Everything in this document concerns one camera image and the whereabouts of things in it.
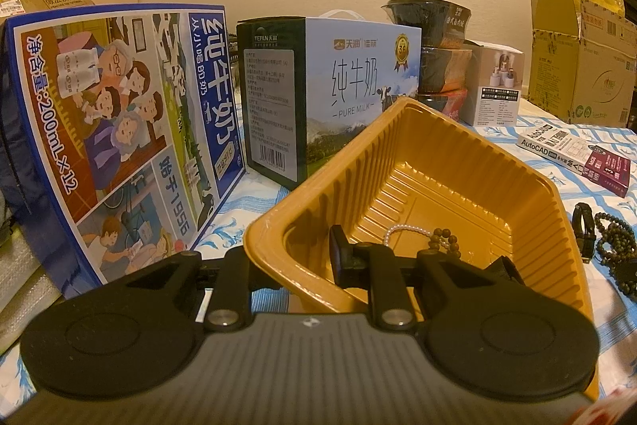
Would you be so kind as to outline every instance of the white plastic handle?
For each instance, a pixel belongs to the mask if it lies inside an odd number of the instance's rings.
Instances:
[[[356,20],[359,20],[359,21],[365,20],[365,17],[363,17],[360,13],[356,13],[354,10],[342,10],[342,9],[330,10],[329,12],[323,13],[323,15],[319,15],[319,17],[323,19],[329,19],[332,15],[336,15],[337,13],[347,13],[348,15],[351,15],[352,17],[354,17]]]

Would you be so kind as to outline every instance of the orange food container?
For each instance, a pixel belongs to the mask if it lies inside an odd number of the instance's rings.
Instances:
[[[364,311],[365,291],[332,282],[327,238],[336,223],[350,241],[376,243],[395,223],[448,227],[464,261],[485,268],[508,256],[528,287],[592,320],[582,259],[553,183],[415,100],[401,97],[254,221],[244,247],[308,312]],[[415,257],[427,243],[421,234],[399,231],[389,246],[397,256]]]

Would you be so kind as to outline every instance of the metal screw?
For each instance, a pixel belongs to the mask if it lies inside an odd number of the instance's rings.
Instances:
[[[239,320],[239,314],[234,310],[219,308],[208,316],[208,322],[215,326],[230,326]]]
[[[381,317],[385,323],[390,324],[391,326],[405,326],[413,320],[412,313],[402,308],[385,310]]]

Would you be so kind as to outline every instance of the cartoon family illustration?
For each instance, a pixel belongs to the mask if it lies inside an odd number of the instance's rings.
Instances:
[[[107,190],[120,164],[151,142],[152,124],[164,115],[159,91],[150,92],[146,64],[122,39],[101,46],[90,31],[58,42],[57,88],[71,126],[84,141],[96,190]]]
[[[102,224],[101,234],[82,235],[87,246],[87,258],[92,265],[99,266],[104,278],[109,282],[168,258],[185,248],[181,240],[173,241],[171,234],[162,227],[157,243],[143,245],[138,241],[131,247],[114,252],[112,248],[117,243],[120,232],[120,221],[114,216],[107,216]]]

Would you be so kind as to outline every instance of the blue milk box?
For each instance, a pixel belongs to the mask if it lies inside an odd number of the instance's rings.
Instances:
[[[0,188],[65,297],[194,247],[244,173],[224,7],[19,15],[0,49]]]

